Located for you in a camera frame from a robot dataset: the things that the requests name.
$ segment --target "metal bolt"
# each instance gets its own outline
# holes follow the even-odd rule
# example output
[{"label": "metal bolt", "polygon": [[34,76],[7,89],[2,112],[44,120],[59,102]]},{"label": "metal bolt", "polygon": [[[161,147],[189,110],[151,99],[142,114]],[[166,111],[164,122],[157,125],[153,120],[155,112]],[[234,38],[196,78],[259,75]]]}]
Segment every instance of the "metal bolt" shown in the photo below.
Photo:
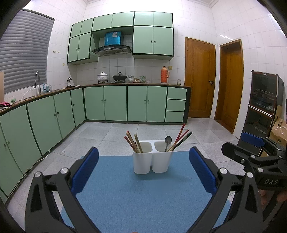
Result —
[{"label": "metal bolt", "polygon": [[226,168],[221,168],[219,169],[221,174],[226,174],[227,173],[227,169]]},{"label": "metal bolt", "polygon": [[35,177],[39,177],[41,175],[41,172],[36,172]]},{"label": "metal bolt", "polygon": [[61,174],[66,174],[68,172],[68,169],[67,168],[62,168],[60,170]]},{"label": "metal bolt", "polygon": [[253,177],[253,174],[252,174],[251,172],[247,172],[247,176],[248,176],[249,178],[252,178],[252,177]]}]

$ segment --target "human hand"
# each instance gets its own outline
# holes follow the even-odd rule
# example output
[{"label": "human hand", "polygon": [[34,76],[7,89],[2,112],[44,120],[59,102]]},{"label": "human hand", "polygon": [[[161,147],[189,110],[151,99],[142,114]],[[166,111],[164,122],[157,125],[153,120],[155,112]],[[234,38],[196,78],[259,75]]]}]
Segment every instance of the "human hand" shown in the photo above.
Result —
[{"label": "human hand", "polygon": [[[267,202],[266,190],[259,190],[260,198],[261,198],[261,205],[265,205]],[[287,200],[287,190],[281,191],[278,195],[276,200],[278,202],[283,202]]]}]

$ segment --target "finger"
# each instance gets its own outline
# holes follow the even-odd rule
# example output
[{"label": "finger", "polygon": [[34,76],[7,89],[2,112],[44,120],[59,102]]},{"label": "finger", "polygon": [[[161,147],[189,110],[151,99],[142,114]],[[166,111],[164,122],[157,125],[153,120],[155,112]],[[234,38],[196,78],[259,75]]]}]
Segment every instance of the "finger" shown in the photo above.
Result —
[{"label": "finger", "polygon": [[266,190],[259,189],[258,191],[261,196],[264,196],[266,194]]},{"label": "finger", "polygon": [[267,202],[267,198],[266,197],[261,197],[261,205],[265,205]]},{"label": "finger", "polygon": [[287,190],[284,190],[277,195],[277,201],[278,202],[283,202],[286,200],[287,200]]}]

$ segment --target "spoon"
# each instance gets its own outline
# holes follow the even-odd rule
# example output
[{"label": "spoon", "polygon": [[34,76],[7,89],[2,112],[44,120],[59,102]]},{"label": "spoon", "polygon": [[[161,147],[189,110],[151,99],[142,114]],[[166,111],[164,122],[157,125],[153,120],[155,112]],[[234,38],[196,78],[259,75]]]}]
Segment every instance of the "spoon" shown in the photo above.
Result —
[{"label": "spoon", "polygon": [[166,144],[166,147],[165,147],[165,150],[164,150],[164,151],[167,150],[167,146],[168,146],[169,144],[171,144],[171,141],[172,141],[171,136],[166,136],[166,137],[165,137],[164,142],[165,142],[165,144]]}]

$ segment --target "faucet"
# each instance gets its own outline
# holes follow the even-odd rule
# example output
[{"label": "faucet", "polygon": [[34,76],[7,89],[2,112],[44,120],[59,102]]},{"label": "faucet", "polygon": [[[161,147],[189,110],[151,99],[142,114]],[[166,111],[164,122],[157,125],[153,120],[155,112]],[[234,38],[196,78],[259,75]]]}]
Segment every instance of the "faucet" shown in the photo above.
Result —
[{"label": "faucet", "polygon": [[34,84],[34,88],[36,88],[37,74],[38,74],[38,79],[39,79],[39,89],[38,89],[38,94],[41,94],[41,87],[40,87],[40,73],[39,73],[39,71],[37,71],[37,72],[36,72],[36,75],[35,75],[35,84]]}]

